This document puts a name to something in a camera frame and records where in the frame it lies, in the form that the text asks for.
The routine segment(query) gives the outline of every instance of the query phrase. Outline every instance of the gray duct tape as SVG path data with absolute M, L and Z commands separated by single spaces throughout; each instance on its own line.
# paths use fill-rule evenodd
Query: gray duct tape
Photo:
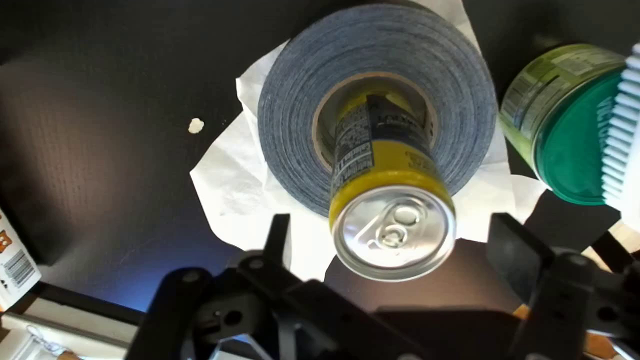
M 317 214 L 330 205 L 330 165 L 313 147 L 320 104 L 363 74 L 402 79 L 426 97 L 432 159 L 458 192 L 487 153 L 495 97 L 475 49 L 418 7 L 368 4 L 330 15 L 296 36 L 269 71 L 257 109 L 264 159 L 281 187 Z

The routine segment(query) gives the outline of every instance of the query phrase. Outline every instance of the black table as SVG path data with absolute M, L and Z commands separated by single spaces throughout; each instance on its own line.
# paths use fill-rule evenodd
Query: black table
M 166 273 L 225 268 L 240 253 L 210 232 L 187 173 L 240 112 L 233 79 L 316 18 L 349 4 L 1 0 L 0 206 L 46 265 L 44 282 L 144 311 Z M 498 92 L 540 53 L 531 21 L 553 43 L 587 41 L 617 53 L 640 36 L 637 2 L 466 7 Z M 186 133 L 191 116 L 206 121 L 198 136 Z M 516 157 L 512 165 L 527 173 Z M 578 218 L 579 229 L 566 226 Z M 606 209 L 574 209 L 545 194 L 527 226 L 559 246 L 584 249 L 613 221 Z M 454 260 L 419 284 L 370 284 L 338 262 L 328 284 L 352 300 L 376 295 L 379 305 L 421 295 L 413 303 L 463 298 L 466 306 L 512 308 L 516 300 L 492 276 L 481 246 L 460 244 Z M 429 291 L 452 296 L 434 298 Z

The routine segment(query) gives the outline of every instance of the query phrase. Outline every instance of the can lid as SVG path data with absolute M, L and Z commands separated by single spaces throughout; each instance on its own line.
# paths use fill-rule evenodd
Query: can lid
M 338 259 L 355 275 L 399 282 L 437 268 L 454 244 L 454 214 L 434 194 L 383 187 L 353 198 L 334 226 Z
M 617 82 L 619 73 L 610 73 L 586 84 L 552 114 L 536 147 L 540 179 L 566 203 L 603 205 L 599 129 L 610 118 Z

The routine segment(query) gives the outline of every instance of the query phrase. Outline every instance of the can pull tab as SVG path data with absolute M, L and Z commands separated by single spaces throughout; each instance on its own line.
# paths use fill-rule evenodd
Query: can pull tab
M 376 230 L 376 244 L 377 249 L 399 249 L 404 242 L 410 240 L 410 232 L 413 226 L 419 225 L 424 218 L 421 203 L 413 198 L 404 198 L 389 205 L 377 223 Z

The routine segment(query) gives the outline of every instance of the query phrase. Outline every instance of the teal lid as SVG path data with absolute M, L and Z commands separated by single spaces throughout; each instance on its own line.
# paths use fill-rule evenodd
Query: teal lid
M 536 147 L 536 168 L 552 192 L 571 205 L 603 205 L 598 125 L 610 118 L 619 73 L 582 87 L 557 112 Z

